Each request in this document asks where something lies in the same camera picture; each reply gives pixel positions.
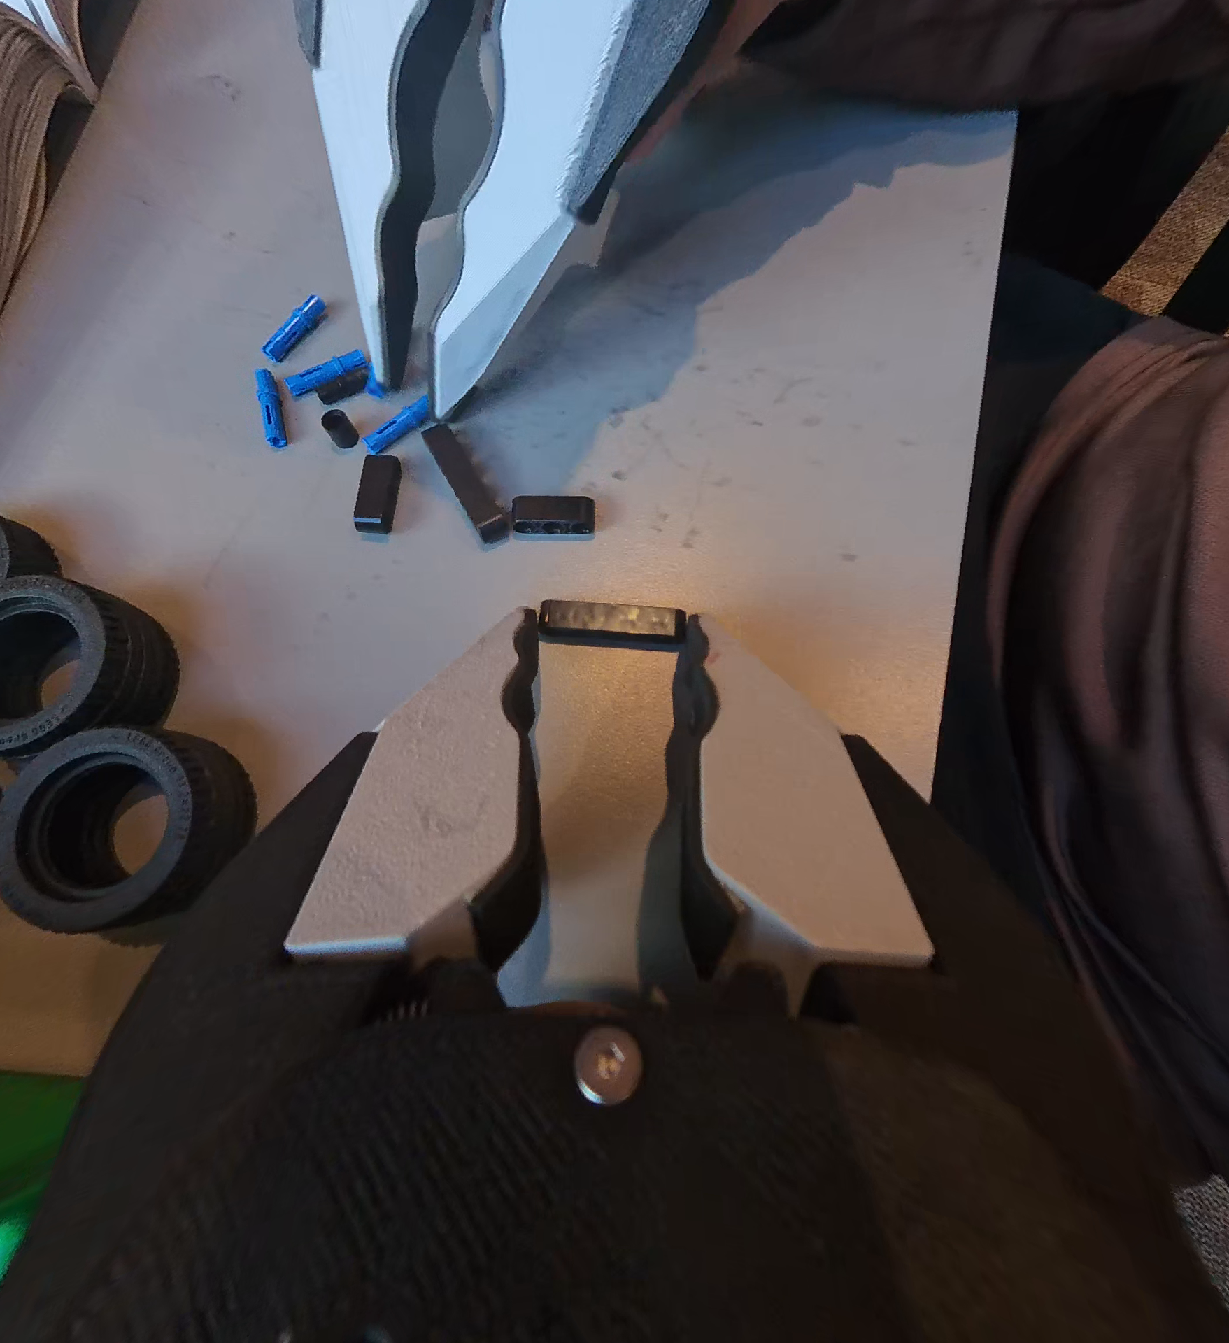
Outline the long black toy beam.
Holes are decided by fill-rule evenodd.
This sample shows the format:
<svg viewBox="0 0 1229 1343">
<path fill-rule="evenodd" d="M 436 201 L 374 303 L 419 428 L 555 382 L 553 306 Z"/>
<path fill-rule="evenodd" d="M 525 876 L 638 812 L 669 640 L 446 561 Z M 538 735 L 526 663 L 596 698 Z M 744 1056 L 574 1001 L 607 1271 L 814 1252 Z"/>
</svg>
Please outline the long black toy beam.
<svg viewBox="0 0 1229 1343">
<path fill-rule="evenodd" d="M 542 639 L 596 647 L 676 649 L 687 625 L 680 608 L 637 602 L 548 598 L 538 613 Z"/>
<path fill-rule="evenodd" d="M 495 489 L 456 430 L 445 423 L 422 428 L 422 440 L 484 546 L 510 533 L 510 516 Z"/>
</svg>

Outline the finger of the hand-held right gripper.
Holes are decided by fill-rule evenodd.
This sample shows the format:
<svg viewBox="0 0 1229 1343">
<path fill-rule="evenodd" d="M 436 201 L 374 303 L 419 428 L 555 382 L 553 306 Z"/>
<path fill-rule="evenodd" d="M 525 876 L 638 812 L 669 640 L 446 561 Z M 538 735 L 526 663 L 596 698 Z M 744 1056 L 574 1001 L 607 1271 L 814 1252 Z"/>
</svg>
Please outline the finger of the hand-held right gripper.
<svg viewBox="0 0 1229 1343">
<path fill-rule="evenodd" d="M 407 378 L 418 306 L 416 248 L 433 193 L 431 121 L 408 108 L 402 81 L 425 1 L 309 5 L 309 69 L 325 136 L 354 297 L 373 376 Z"/>
<path fill-rule="evenodd" d="M 570 172 L 628 33 L 632 2 L 507 1 L 491 45 L 500 69 L 491 156 L 464 204 L 462 265 L 432 325 L 433 416 L 446 419 L 488 369 L 574 227 Z"/>
</svg>

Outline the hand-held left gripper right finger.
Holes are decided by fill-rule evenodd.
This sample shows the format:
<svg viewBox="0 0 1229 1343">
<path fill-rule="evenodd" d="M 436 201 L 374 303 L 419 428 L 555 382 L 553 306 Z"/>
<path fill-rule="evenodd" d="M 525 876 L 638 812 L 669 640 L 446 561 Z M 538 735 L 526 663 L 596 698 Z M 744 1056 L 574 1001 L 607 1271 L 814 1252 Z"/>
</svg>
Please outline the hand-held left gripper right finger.
<svg viewBox="0 0 1229 1343">
<path fill-rule="evenodd" d="M 697 976 L 924 969 L 934 945 L 840 729 L 721 622 L 687 620 L 680 918 Z"/>
</svg>

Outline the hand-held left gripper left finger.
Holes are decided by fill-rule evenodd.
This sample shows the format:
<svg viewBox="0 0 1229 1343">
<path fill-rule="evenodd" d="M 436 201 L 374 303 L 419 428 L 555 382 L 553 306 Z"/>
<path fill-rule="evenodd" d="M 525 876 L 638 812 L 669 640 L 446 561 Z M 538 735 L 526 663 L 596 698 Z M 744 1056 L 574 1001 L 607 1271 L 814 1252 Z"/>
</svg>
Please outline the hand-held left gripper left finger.
<svg viewBox="0 0 1229 1343">
<path fill-rule="evenodd" d="M 542 902 L 538 616 L 510 610 L 390 713 L 285 950 L 498 970 Z"/>
</svg>

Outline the grey desk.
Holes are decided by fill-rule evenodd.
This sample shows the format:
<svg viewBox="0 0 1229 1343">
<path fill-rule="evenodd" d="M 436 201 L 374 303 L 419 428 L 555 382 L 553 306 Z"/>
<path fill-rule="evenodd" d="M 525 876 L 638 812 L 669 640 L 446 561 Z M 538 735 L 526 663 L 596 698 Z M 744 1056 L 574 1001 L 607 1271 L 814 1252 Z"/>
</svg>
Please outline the grey desk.
<svg viewBox="0 0 1229 1343">
<path fill-rule="evenodd" d="M 291 2 L 140 2 L 0 323 L 0 512 L 171 632 L 169 722 L 247 768 L 265 826 L 504 613 L 716 616 L 924 797 L 1015 117 L 745 72 L 632 163 L 459 427 L 493 486 L 597 530 L 481 546 L 414 438 L 392 533 L 312 400 L 271 450 L 264 337 L 364 345 Z"/>
</svg>

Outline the small black toy brick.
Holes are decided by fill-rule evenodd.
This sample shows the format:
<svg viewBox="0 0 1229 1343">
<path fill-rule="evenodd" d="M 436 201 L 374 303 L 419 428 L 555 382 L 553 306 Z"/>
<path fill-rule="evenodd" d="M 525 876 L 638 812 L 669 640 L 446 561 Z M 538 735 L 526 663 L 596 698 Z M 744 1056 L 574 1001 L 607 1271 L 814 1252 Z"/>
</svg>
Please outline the small black toy brick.
<svg viewBox="0 0 1229 1343">
<path fill-rule="evenodd" d="M 390 454 L 367 455 L 354 496 L 354 530 L 367 536 L 388 536 L 402 483 L 402 461 Z"/>
<path fill-rule="evenodd" d="M 597 527 L 597 505 L 589 495 L 517 495 L 511 529 L 531 538 L 581 538 Z"/>
</svg>

